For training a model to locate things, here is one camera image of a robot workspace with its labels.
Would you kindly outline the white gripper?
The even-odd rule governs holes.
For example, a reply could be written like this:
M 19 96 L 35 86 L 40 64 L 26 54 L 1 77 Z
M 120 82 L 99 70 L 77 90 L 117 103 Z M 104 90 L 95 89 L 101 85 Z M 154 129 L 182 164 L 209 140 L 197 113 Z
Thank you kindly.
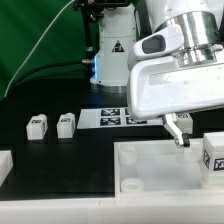
M 180 68 L 173 56 L 137 63 L 127 87 L 130 115 L 136 120 L 162 117 L 164 128 L 179 148 L 190 140 L 175 124 L 172 114 L 197 112 L 224 106 L 224 50 L 216 61 Z

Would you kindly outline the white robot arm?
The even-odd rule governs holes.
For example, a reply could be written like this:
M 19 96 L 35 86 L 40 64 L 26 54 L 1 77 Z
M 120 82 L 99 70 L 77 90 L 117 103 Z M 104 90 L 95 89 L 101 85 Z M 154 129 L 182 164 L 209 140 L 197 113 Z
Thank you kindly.
M 91 82 L 125 88 L 132 118 L 162 119 L 188 147 L 174 117 L 224 107 L 224 0 L 105 4 Z

